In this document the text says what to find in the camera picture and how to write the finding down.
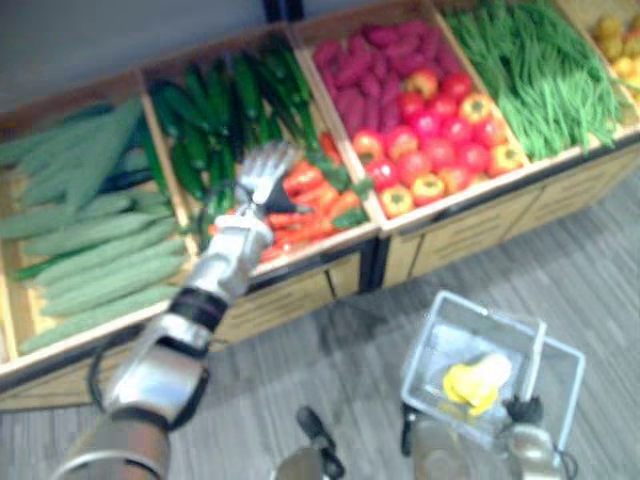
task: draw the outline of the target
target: carrot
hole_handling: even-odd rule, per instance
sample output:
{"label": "carrot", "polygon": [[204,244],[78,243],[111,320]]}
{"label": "carrot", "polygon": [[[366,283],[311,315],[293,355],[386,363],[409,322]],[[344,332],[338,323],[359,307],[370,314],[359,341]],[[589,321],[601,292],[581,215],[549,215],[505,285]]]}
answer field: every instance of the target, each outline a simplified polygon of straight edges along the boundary
{"label": "carrot", "polygon": [[331,209],[329,210],[328,217],[333,220],[334,218],[342,215],[352,208],[358,208],[360,206],[360,198],[355,194],[353,190],[347,190],[340,198],[336,200]]}
{"label": "carrot", "polygon": [[323,181],[322,171],[317,167],[309,167],[301,172],[288,175],[282,182],[282,186],[287,195],[294,196],[310,188],[317,187]]}
{"label": "carrot", "polygon": [[342,157],[340,156],[340,153],[338,153],[338,147],[336,147],[333,137],[329,132],[322,132],[320,134],[320,146],[327,157],[333,160],[335,165],[340,165],[342,163]]}

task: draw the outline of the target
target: cucumber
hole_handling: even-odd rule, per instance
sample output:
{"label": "cucumber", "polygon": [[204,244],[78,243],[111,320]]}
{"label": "cucumber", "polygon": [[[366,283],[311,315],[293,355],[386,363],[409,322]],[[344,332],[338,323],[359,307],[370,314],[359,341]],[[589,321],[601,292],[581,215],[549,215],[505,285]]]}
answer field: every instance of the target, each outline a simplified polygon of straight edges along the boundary
{"label": "cucumber", "polygon": [[42,235],[74,221],[90,220],[122,212],[131,207],[133,199],[122,195],[101,195],[80,210],[68,215],[64,205],[55,205],[16,213],[0,221],[0,238],[16,239]]}
{"label": "cucumber", "polygon": [[103,277],[52,299],[41,310],[41,314],[59,317],[98,307],[167,279],[180,270],[185,260],[184,256],[163,256],[134,269],[122,269],[116,275]]}
{"label": "cucumber", "polygon": [[177,224],[174,219],[165,219],[152,223],[145,230],[109,243],[100,245],[89,252],[75,255],[64,262],[49,268],[35,280],[37,285],[47,286],[67,276],[78,275],[86,269],[111,263],[124,255],[140,251],[161,242],[175,232]]}
{"label": "cucumber", "polygon": [[155,219],[157,217],[153,215],[133,212],[86,220],[29,240],[24,252],[27,255],[59,255],[130,235]]}
{"label": "cucumber", "polygon": [[27,355],[35,350],[47,347],[73,335],[102,325],[110,320],[143,308],[151,307],[158,302],[169,300],[176,295],[178,291],[179,288],[177,287],[155,285],[113,302],[105,303],[91,311],[78,313],[67,318],[59,325],[38,335],[34,335],[23,342],[19,346],[20,353]]}
{"label": "cucumber", "polygon": [[137,98],[130,100],[118,107],[110,118],[110,124],[98,133],[93,158],[74,169],[69,178],[66,204],[70,211],[78,211],[98,192],[125,150],[141,114],[140,101]]}
{"label": "cucumber", "polygon": [[139,268],[139,266],[157,257],[166,257],[178,253],[184,253],[184,242],[182,239],[177,238],[160,242],[139,252],[125,255],[101,267],[85,270],[72,277],[62,278],[47,287],[44,292],[45,298],[52,299],[66,295],[68,292],[74,291],[83,285],[92,284],[101,278],[116,276],[123,270]]}

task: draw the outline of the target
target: wooden floor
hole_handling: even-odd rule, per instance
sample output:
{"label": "wooden floor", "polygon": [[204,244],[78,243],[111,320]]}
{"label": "wooden floor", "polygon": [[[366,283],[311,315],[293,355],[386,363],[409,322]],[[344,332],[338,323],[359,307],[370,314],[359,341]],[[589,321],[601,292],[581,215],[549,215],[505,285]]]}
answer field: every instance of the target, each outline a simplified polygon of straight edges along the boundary
{"label": "wooden floor", "polygon": [[[338,304],[212,355],[198,415],[172,439],[172,478],[266,479],[304,443],[294,414],[305,403],[333,430],[349,478],[411,478],[398,449],[400,369],[441,288],[544,318],[584,351],[569,441],[580,478],[640,478],[639,192],[636,174],[588,211],[349,299],[378,318]],[[1,415],[0,478],[47,478],[95,418],[92,407]]]}

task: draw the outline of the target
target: zucchini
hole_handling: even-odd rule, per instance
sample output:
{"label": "zucchini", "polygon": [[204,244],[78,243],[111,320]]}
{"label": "zucchini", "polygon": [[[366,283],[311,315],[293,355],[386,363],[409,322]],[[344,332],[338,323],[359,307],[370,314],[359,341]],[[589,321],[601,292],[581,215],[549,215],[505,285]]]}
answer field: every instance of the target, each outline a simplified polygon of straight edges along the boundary
{"label": "zucchini", "polygon": [[233,72],[240,94],[240,101],[244,115],[250,120],[256,120],[262,112],[262,98],[258,89],[258,82],[253,76],[251,67],[245,54],[238,54],[233,58]]}
{"label": "zucchini", "polygon": [[98,245],[137,232],[156,218],[133,212],[87,220],[29,240],[24,252],[27,255],[51,256]]}
{"label": "zucchini", "polygon": [[171,233],[175,232],[176,229],[177,224],[172,218],[154,222],[141,232],[112,240],[89,252],[81,253],[54,265],[46,272],[38,275],[35,283],[43,286],[51,285],[61,278],[78,275],[86,269],[111,263],[124,255],[137,252],[161,242]]}
{"label": "zucchini", "polygon": [[209,122],[209,129],[207,131],[219,131],[220,118],[209,101],[198,65],[192,64],[186,68],[184,72],[184,84],[187,87],[187,91],[191,94],[193,103],[195,103],[200,113],[202,113],[202,116]]}
{"label": "zucchini", "polygon": [[52,299],[66,295],[68,292],[74,291],[83,285],[95,283],[101,278],[113,277],[123,270],[136,269],[140,265],[152,261],[155,258],[178,253],[184,253],[184,241],[181,238],[160,242],[139,252],[125,255],[101,267],[85,270],[72,277],[62,278],[47,287],[44,292],[45,298]]}
{"label": "zucchini", "polygon": [[23,355],[29,354],[110,320],[169,300],[179,290],[179,288],[170,285],[155,285],[113,302],[105,303],[91,311],[78,313],[55,327],[29,338],[20,345],[19,350]]}
{"label": "zucchini", "polygon": [[90,220],[122,212],[132,204],[131,197],[101,195],[80,210],[77,215],[68,215],[64,205],[16,213],[0,221],[0,238],[16,239],[42,235],[74,221]]}
{"label": "zucchini", "polygon": [[156,257],[136,268],[120,270],[50,300],[40,313],[59,317],[85,312],[166,280],[180,270],[185,260],[185,256]]}
{"label": "zucchini", "polygon": [[160,89],[160,95],[177,115],[198,128],[210,131],[211,127],[207,119],[182,88],[174,83],[165,82]]}
{"label": "zucchini", "polygon": [[130,100],[113,113],[111,123],[99,132],[94,156],[74,169],[69,178],[66,204],[72,212],[86,205],[98,192],[122,155],[141,114],[140,101]]}

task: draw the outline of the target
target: robotic hand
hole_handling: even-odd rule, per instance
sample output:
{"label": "robotic hand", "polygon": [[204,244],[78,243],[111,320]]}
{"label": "robotic hand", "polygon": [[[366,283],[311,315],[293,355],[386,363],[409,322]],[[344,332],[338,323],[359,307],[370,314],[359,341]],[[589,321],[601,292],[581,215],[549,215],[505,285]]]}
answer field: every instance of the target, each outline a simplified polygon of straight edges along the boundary
{"label": "robotic hand", "polygon": [[104,395],[105,414],[72,447],[54,480],[167,477],[168,433],[195,413],[209,378],[205,356],[213,333],[273,241],[263,220],[296,209],[282,177],[300,154],[279,143],[245,159],[236,189],[242,205],[216,220],[218,233],[185,286],[136,341]]}

